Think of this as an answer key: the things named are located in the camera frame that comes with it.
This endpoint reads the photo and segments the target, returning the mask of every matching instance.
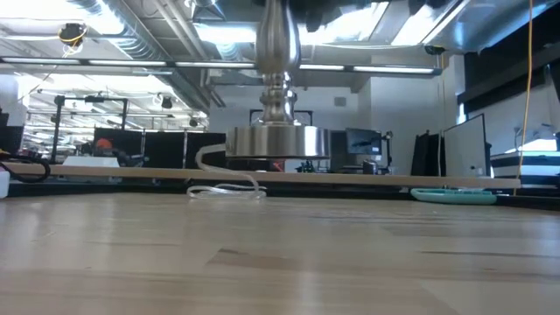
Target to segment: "teal tray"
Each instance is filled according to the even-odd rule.
[[[413,189],[410,193],[420,201],[453,205],[493,205],[498,198],[491,192],[452,189]]]

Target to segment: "whiteboard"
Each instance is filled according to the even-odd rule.
[[[444,131],[446,175],[487,176],[484,114]]]

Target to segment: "wooden table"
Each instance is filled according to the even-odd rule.
[[[342,199],[0,200],[0,314],[557,314],[560,215]]]

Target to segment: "stainless steel base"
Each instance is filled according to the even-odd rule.
[[[312,126],[238,127],[227,133],[228,158],[321,159],[331,155],[330,133]]]

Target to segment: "wood grain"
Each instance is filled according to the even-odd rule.
[[[560,215],[350,199],[0,200],[0,314],[555,314]]]
[[[42,174],[40,165],[6,164],[19,174]],[[379,185],[404,187],[469,187],[469,188],[521,188],[518,179],[504,178],[436,178],[424,176],[368,176],[353,174],[310,174],[246,171],[257,181],[317,184]],[[52,175],[87,177],[124,177],[147,179],[210,179],[243,180],[243,178],[201,170],[173,170],[155,168],[110,168],[83,166],[52,166]]]

